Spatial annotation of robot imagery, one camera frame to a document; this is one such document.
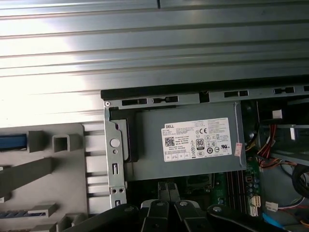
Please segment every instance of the yellow wire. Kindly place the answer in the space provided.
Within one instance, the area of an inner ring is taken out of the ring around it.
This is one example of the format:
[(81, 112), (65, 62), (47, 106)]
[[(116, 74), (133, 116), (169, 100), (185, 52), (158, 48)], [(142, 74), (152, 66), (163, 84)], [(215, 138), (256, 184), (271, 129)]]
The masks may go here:
[(255, 147), (255, 141), (246, 149), (246, 151), (250, 151), (253, 147)]
[(268, 143), (265, 143), (264, 146), (261, 148), (261, 150), (258, 151), (258, 155), (261, 153), (261, 151), (263, 151), (263, 149), (267, 146)]
[(303, 224), (306, 227), (309, 227), (309, 224), (304, 223), (304, 221), (300, 221), (301, 224)]

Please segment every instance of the white label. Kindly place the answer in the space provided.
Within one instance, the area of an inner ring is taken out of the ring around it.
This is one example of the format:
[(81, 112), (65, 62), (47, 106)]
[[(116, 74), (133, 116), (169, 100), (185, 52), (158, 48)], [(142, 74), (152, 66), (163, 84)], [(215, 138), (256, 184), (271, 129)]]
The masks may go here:
[(165, 124), (164, 161), (232, 155), (228, 118)]
[(278, 211), (278, 204), (273, 202), (265, 202), (265, 207), (269, 211), (277, 212)]
[(235, 147), (235, 156), (240, 157), (241, 156), (241, 151), (242, 151), (242, 144), (241, 143), (236, 143)]

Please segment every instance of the orange wire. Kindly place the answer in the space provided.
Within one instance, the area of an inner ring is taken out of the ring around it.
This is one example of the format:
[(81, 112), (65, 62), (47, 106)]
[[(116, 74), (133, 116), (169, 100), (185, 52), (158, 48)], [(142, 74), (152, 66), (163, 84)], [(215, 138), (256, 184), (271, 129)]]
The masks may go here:
[(304, 221), (300, 221), (301, 224), (303, 224), (304, 226), (306, 226), (307, 228), (309, 228), (309, 224), (304, 223)]
[(275, 162), (277, 162), (277, 161), (279, 161), (280, 159), (278, 159), (278, 158), (276, 158), (276, 159), (273, 159), (273, 160), (271, 160), (269, 163), (267, 163), (267, 164), (265, 164), (266, 163), (266, 161), (263, 161), (262, 163), (261, 163), (261, 167), (262, 166), (269, 166), (269, 165), (272, 165), (272, 164), (274, 164)]
[(261, 148), (261, 150), (259, 150), (259, 151), (257, 152), (258, 155), (264, 150), (264, 148), (267, 146), (267, 144), (268, 144), (268, 143), (265, 143), (264, 146)]

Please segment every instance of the white connector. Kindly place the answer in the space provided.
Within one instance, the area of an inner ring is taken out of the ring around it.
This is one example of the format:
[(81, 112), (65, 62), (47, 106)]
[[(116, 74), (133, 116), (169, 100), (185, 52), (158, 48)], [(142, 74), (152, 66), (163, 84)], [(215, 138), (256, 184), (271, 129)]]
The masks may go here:
[(250, 216), (252, 216), (252, 217), (259, 216), (259, 214), (257, 212), (257, 207), (250, 205)]
[(251, 204), (255, 207), (261, 207), (261, 197), (260, 196), (254, 196), (251, 198)]

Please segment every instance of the metal bracket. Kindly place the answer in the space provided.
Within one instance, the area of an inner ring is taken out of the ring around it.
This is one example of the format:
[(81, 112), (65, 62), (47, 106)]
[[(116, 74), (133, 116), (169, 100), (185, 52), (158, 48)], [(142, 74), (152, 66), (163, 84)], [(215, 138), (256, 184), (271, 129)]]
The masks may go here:
[(110, 121), (110, 103), (104, 102), (104, 129), (111, 208), (126, 203), (123, 136), (117, 124)]

